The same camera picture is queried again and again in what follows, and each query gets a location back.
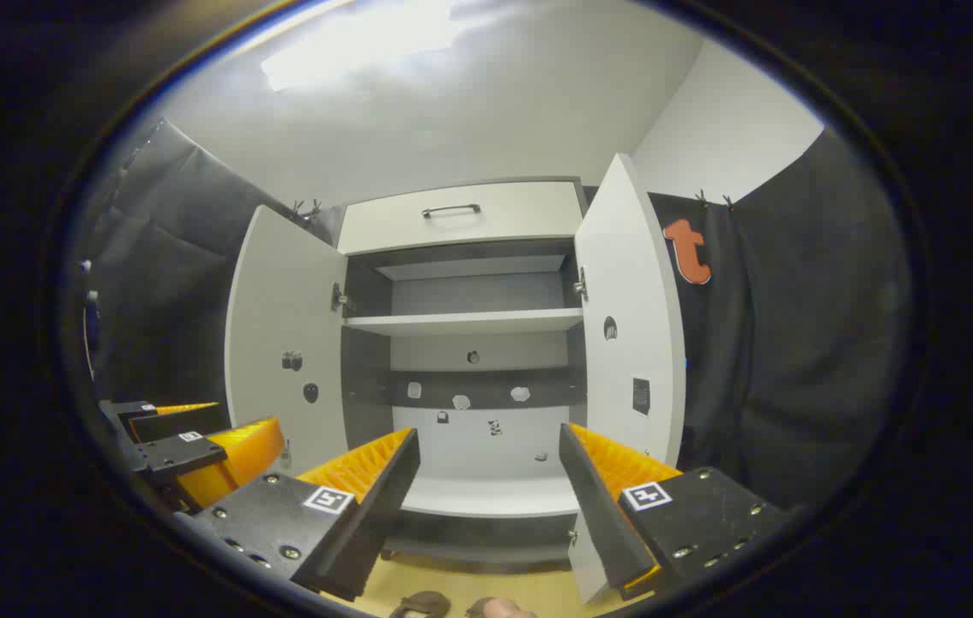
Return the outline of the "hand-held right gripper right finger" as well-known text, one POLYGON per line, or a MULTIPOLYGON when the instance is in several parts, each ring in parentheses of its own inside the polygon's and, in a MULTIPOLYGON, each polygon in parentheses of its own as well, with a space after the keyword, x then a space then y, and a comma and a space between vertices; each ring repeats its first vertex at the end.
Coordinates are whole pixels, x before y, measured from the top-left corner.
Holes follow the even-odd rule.
POLYGON ((566 422, 559 460, 579 506, 571 566, 591 599, 674 591, 768 539, 789 513, 714 467, 680 472, 566 422))

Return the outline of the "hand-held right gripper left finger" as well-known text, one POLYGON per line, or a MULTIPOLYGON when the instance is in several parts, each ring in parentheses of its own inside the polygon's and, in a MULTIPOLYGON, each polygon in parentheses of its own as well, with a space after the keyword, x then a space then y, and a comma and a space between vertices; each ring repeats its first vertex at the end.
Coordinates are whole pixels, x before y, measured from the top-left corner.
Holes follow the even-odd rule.
POLYGON ((364 594, 420 467, 414 427, 299 476, 264 472, 193 519, 235 562, 314 593, 364 594))

